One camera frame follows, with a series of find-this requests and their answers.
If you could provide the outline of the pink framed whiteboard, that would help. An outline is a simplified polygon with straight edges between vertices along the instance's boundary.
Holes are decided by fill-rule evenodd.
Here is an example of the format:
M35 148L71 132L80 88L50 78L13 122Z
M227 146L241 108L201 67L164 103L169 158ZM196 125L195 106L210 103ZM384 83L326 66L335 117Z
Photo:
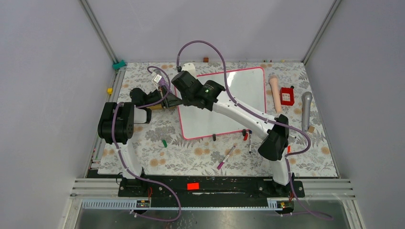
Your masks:
M266 115L266 80L263 68L209 73L198 75L197 79L202 84L212 80L222 86L227 85L238 103L258 115ZM236 106L227 92L219 94L212 111L179 105L178 112L182 135L186 140L233 133L250 127L264 130L263 121Z

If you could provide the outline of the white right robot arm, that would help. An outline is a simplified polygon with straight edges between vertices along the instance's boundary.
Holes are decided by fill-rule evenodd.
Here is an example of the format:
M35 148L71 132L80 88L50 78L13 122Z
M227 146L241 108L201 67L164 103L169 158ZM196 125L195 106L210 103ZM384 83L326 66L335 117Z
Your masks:
M285 197L293 190L285 162L288 118L266 113L263 68L198 76L182 70L171 84L182 101L179 114L186 139L251 130L262 141L257 152L269 160L275 193Z

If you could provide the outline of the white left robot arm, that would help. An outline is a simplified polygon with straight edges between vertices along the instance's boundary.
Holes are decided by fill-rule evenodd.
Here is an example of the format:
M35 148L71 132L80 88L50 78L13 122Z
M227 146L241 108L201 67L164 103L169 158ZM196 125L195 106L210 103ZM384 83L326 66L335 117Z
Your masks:
M167 109L182 104L166 86L150 93L134 88L129 93L131 101L117 103L106 102L99 119L97 133L106 144L112 145L121 163L120 174L124 178L134 179L141 176L143 167L133 148L132 137L135 124L148 124L153 109Z

